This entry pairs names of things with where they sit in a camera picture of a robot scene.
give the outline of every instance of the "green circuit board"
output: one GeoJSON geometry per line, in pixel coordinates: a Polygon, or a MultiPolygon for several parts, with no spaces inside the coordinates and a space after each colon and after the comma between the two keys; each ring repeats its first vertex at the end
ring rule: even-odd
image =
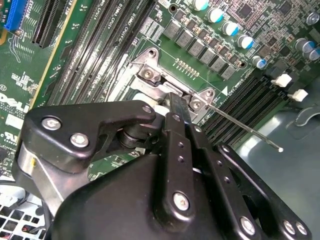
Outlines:
{"type": "MultiPolygon", "coordinates": [[[[0,0],[2,2],[0,43],[4,34],[5,41],[0,45],[0,146],[8,151],[8,157],[2,163],[2,171],[6,175],[10,175],[16,141],[28,109],[105,101],[110,87],[108,70],[118,66],[117,61],[110,59],[123,55],[121,50],[125,47],[128,57],[122,62],[122,68],[126,68],[144,50],[157,48],[158,64],[163,69],[195,92],[213,88],[213,104],[217,107],[232,96],[254,71],[254,56],[264,58],[267,61],[266,68],[281,66],[289,70],[294,85],[304,87],[319,75],[319,60],[308,60],[295,49],[295,42],[299,38],[320,44],[320,23],[306,24],[307,16],[320,10],[317,0],[211,0],[208,8],[202,11],[196,11],[191,0],[159,0],[148,9],[150,12],[143,18],[134,36],[127,32],[122,34],[113,28],[123,24],[121,27],[124,30],[129,29],[131,22],[138,21],[138,17],[142,16],[141,6],[150,1],[118,0],[111,3],[107,0],[68,0],[47,47],[39,47],[33,42],[46,1],[28,0],[20,28],[15,32],[7,32],[3,28],[11,3],[9,0],[0,0]],[[114,4],[114,7],[110,7],[105,28],[99,28],[100,35],[94,42],[90,37],[97,34],[98,30],[94,29],[103,25],[101,21],[104,20],[103,12],[98,9],[109,9],[108,4],[114,4]],[[224,12],[223,20],[219,23],[210,23],[207,19],[208,9],[213,7],[224,12]],[[131,16],[124,18],[123,14],[129,12],[127,10],[131,11],[131,16]],[[223,34],[222,25],[226,21],[238,24],[236,36],[223,34]],[[168,37],[166,31],[171,23],[178,23],[179,29],[174,36],[168,37]],[[180,40],[183,40],[186,31],[191,39],[187,45],[181,46],[180,40]],[[237,46],[237,37],[241,34],[254,39],[251,49],[237,46]],[[119,41],[112,42],[111,37],[114,36],[119,41]],[[108,39],[110,46],[104,46],[108,39]],[[214,70],[211,62],[203,63],[203,53],[198,56],[191,54],[196,41],[203,44],[203,49],[211,49],[215,58],[222,59],[224,64],[221,69],[214,70]],[[78,56],[84,51],[81,44],[85,42],[95,45],[84,61],[84,57],[80,59],[78,56]],[[70,67],[74,63],[78,64],[77,67],[70,67]],[[226,76],[224,73],[227,68],[232,69],[232,74],[226,76]],[[66,75],[68,69],[74,72],[66,75]]],[[[118,99],[132,99],[134,96],[123,93],[126,94],[124,98],[121,91],[118,99]]],[[[279,104],[273,114],[282,105],[279,104]]],[[[204,124],[212,114],[209,112],[200,124],[204,124]]],[[[263,119],[258,125],[261,126],[269,118],[263,119]]],[[[93,164],[89,177],[94,179],[119,167],[118,158],[114,156],[93,164]]]]}

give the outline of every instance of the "metal pin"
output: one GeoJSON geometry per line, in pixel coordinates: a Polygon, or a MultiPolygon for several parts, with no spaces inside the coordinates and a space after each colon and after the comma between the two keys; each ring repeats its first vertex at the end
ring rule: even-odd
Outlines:
{"type": "Polygon", "coordinates": [[[278,146],[277,144],[275,144],[273,141],[271,141],[269,138],[267,138],[265,135],[261,134],[260,132],[252,129],[251,127],[243,124],[242,122],[238,121],[237,119],[233,118],[232,116],[228,115],[227,113],[225,113],[224,111],[220,110],[219,108],[213,106],[212,104],[207,103],[206,100],[204,100],[202,97],[200,97],[198,94],[195,94],[195,96],[200,99],[201,101],[203,101],[205,103],[206,106],[208,106],[209,108],[211,108],[212,110],[214,110],[215,112],[217,112],[218,114],[220,114],[221,116],[225,117],[226,119],[228,119],[229,121],[233,122],[234,124],[238,125],[239,127],[243,128],[244,130],[246,130],[248,133],[251,133],[253,135],[255,135],[256,137],[260,138],[261,140],[265,141],[267,144],[269,144],[270,146],[274,147],[275,149],[278,150],[279,153],[282,153],[284,151],[284,149],[280,146],[278,146]]]}

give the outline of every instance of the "integrated circuit chip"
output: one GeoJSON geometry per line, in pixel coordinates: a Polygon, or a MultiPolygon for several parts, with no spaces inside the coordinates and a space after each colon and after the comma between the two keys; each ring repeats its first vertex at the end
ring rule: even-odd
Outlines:
{"type": "Polygon", "coordinates": [[[228,66],[221,74],[221,77],[225,80],[229,80],[235,72],[236,70],[232,66],[228,66]]]}
{"type": "Polygon", "coordinates": [[[245,19],[246,17],[249,16],[249,14],[252,12],[252,8],[248,5],[248,4],[245,4],[243,5],[243,7],[239,10],[239,15],[245,19]]]}
{"type": "Polygon", "coordinates": [[[220,54],[222,56],[224,56],[227,52],[229,52],[229,48],[227,48],[226,46],[224,46],[221,50],[220,50],[220,54]]]}
{"type": "Polygon", "coordinates": [[[285,1],[282,6],[279,8],[279,11],[283,14],[286,15],[290,12],[292,9],[291,4],[288,1],[285,1]]]}
{"type": "Polygon", "coordinates": [[[197,40],[194,42],[190,50],[188,51],[192,56],[197,57],[202,50],[204,49],[205,45],[201,40],[197,40]]]}
{"type": "Polygon", "coordinates": [[[277,42],[277,39],[275,37],[271,37],[271,39],[268,41],[268,45],[272,47],[277,42]]]}
{"type": "Polygon", "coordinates": [[[201,40],[205,40],[205,37],[207,36],[209,32],[205,29],[202,29],[201,32],[199,33],[198,37],[201,39],[201,40]]]}
{"type": "Polygon", "coordinates": [[[178,9],[176,11],[176,14],[174,15],[174,19],[181,21],[181,19],[184,17],[184,15],[186,15],[186,13],[184,11],[182,11],[181,9],[178,9]]]}
{"type": "Polygon", "coordinates": [[[214,60],[214,63],[211,65],[211,69],[215,72],[219,72],[223,67],[224,65],[226,64],[225,61],[223,61],[223,59],[221,57],[217,57],[215,60],[214,60]]]}
{"type": "Polygon", "coordinates": [[[190,19],[190,22],[188,23],[186,28],[189,29],[190,31],[193,31],[196,25],[197,25],[197,22],[194,19],[190,19]]]}
{"type": "Polygon", "coordinates": [[[185,48],[190,41],[192,40],[193,35],[188,30],[184,30],[181,34],[181,36],[176,41],[176,44],[178,44],[180,47],[185,48]]]}
{"type": "Polygon", "coordinates": [[[268,56],[271,53],[271,50],[268,46],[263,46],[260,51],[259,51],[259,56],[262,58],[265,58],[266,56],[268,56]]]}
{"type": "Polygon", "coordinates": [[[219,39],[217,38],[212,38],[211,42],[209,43],[209,46],[212,47],[213,49],[215,48],[215,46],[219,43],[219,39]]]}
{"type": "Polygon", "coordinates": [[[286,56],[289,55],[290,52],[291,52],[291,51],[290,51],[290,48],[287,47],[287,46],[284,46],[284,47],[280,50],[279,53],[280,53],[282,56],[286,57],[286,56]]]}
{"type": "Polygon", "coordinates": [[[208,65],[215,55],[214,51],[211,48],[208,48],[200,58],[200,61],[208,65]]]}
{"type": "Polygon", "coordinates": [[[164,30],[163,34],[172,40],[180,28],[181,25],[177,21],[172,20],[164,30]]]}

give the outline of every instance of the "white-topped capacitor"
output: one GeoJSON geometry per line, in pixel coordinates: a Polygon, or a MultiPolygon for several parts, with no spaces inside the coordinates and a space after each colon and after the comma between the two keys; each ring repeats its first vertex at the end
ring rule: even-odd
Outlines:
{"type": "Polygon", "coordinates": [[[196,11],[203,11],[209,6],[209,0],[193,0],[193,8],[196,11]]]}
{"type": "Polygon", "coordinates": [[[313,41],[309,41],[305,38],[299,38],[294,45],[295,49],[305,54],[310,53],[315,46],[316,44],[313,41]]]}
{"type": "Polygon", "coordinates": [[[320,48],[314,48],[309,53],[303,53],[303,56],[310,61],[317,61],[320,58],[320,48]]]}
{"type": "Polygon", "coordinates": [[[219,8],[210,8],[206,13],[206,18],[210,23],[219,23],[224,19],[224,11],[219,8]]]}
{"type": "Polygon", "coordinates": [[[242,34],[238,37],[236,43],[240,48],[250,49],[254,45],[255,41],[252,37],[242,34]]]}
{"type": "Polygon", "coordinates": [[[264,69],[267,64],[267,61],[260,56],[254,56],[252,58],[252,65],[254,65],[257,69],[264,69]]]}
{"type": "Polygon", "coordinates": [[[222,25],[222,32],[225,35],[228,36],[234,36],[238,33],[239,31],[239,27],[238,24],[232,22],[232,21],[226,21],[223,25],[222,25]]]}

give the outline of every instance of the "white label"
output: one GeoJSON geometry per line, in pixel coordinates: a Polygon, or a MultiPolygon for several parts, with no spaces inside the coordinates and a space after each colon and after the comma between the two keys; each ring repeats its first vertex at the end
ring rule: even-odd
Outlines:
{"type": "Polygon", "coordinates": [[[6,118],[5,124],[21,130],[22,125],[24,124],[24,120],[21,118],[18,118],[16,116],[13,116],[12,114],[8,114],[8,117],[6,118]]]}

